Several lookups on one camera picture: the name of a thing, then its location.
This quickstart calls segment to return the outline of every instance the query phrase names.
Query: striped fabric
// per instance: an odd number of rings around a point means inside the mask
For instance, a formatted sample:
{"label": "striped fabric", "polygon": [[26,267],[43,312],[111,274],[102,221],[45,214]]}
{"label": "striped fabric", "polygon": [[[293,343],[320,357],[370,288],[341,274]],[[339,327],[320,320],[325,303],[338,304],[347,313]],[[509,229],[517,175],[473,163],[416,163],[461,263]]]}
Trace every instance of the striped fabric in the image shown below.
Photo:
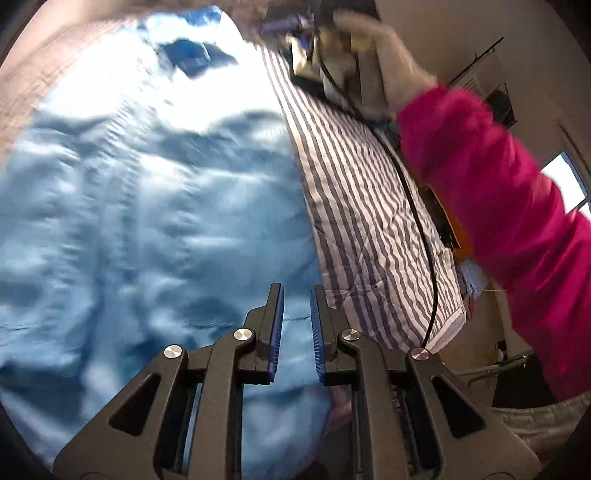
{"label": "striped fabric", "polygon": [[[433,307],[427,257],[391,159],[369,129],[290,82],[288,63],[256,47],[300,159],[302,185],[332,306],[392,348],[419,345]],[[466,315],[452,253],[404,169],[434,253],[439,308],[428,347],[438,351]]]}

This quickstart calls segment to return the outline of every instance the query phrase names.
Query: blue cloth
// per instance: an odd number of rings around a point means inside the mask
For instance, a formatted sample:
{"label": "blue cloth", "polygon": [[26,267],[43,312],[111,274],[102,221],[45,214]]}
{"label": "blue cloth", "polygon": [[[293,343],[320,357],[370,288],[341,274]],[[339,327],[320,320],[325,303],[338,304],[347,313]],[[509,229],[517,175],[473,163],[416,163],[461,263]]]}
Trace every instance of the blue cloth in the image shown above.
{"label": "blue cloth", "polygon": [[17,138],[0,216],[0,398],[48,465],[166,345],[213,343],[272,282],[280,360],[245,389],[243,477],[311,461],[331,405],[309,321],[321,273],[277,98],[220,10],[85,52]]}

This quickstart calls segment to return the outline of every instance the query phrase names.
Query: metal screw head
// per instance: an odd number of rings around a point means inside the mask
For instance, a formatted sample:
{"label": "metal screw head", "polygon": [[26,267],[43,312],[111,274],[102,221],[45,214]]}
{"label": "metal screw head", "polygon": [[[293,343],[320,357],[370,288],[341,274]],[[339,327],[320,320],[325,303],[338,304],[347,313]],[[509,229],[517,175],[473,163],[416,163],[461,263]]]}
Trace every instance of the metal screw head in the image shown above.
{"label": "metal screw head", "polygon": [[428,358],[431,356],[431,353],[429,353],[429,350],[427,350],[426,348],[423,347],[416,347],[413,348],[410,352],[410,355],[415,359],[415,360],[428,360]]}
{"label": "metal screw head", "polygon": [[168,345],[164,349],[164,356],[166,358],[178,358],[183,353],[183,347],[178,345]]}
{"label": "metal screw head", "polygon": [[359,340],[361,338],[361,334],[354,328],[343,330],[340,335],[348,342],[354,342],[355,340]]}
{"label": "metal screw head", "polygon": [[252,332],[248,328],[239,328],[234,332],[234,338],[244,342],[252,336]]}

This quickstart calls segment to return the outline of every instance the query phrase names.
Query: white wall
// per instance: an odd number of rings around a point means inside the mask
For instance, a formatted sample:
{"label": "white wall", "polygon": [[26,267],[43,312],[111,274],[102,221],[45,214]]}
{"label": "white wall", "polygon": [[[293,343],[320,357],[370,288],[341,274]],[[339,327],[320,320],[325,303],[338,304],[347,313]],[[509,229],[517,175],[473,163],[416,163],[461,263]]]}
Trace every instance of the white wall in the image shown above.
{"label": "white wall", "polygon": [[518,123],[541,165],[565,149],[565,124],[591,162],[591,66],[544,0],[376,0],[417,61],[446,82],[498,38]]}

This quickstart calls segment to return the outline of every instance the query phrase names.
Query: pink sleeve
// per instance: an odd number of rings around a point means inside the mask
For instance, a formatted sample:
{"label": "pink sleeve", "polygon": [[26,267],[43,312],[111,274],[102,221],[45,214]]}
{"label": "pink sleeve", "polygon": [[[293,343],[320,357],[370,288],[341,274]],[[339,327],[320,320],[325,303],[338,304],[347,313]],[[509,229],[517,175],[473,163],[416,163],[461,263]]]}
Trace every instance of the pink sleeve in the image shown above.
{"label": "pink sleeve", "polygon": [[513,327],[559,400],[591,390],[591,223],[470,93],[431,90],[399,115],[402,149],[507,290]]}

